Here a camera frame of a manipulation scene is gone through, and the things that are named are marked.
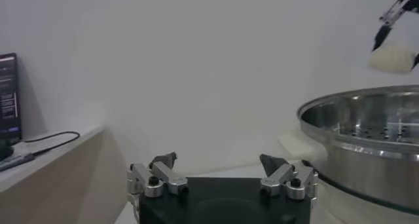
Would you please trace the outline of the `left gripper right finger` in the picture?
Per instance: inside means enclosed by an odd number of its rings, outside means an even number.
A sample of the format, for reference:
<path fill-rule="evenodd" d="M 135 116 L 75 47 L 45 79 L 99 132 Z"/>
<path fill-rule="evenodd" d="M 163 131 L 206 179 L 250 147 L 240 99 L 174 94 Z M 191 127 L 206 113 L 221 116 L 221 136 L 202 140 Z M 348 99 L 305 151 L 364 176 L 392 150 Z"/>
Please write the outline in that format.
<path fill-rule="evenodd" d="M 318 199 L 318 173 L 309 166 L 297 168 L 283 158 L 261 154 L 259 160 L 266 177 L 260 180 L 260 194 L 269 199 L 285 191 L 291 200 Z"/>

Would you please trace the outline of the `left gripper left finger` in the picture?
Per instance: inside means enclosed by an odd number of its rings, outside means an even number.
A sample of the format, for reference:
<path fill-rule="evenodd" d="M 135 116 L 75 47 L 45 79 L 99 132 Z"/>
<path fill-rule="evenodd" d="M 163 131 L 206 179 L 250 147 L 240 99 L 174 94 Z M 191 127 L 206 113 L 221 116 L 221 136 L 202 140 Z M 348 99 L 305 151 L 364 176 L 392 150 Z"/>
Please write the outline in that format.
<path fill-rule="evenodd" d="M 134 212 L 139 212 L 140 196 L 159 198 L 164 190 L 179 198 L 189 194 L 188 179 L 173 171 L 176 152 L 155 156 L 146 166 L 141 163 L 129 165 L 126 173 L 128 202 Z"/>

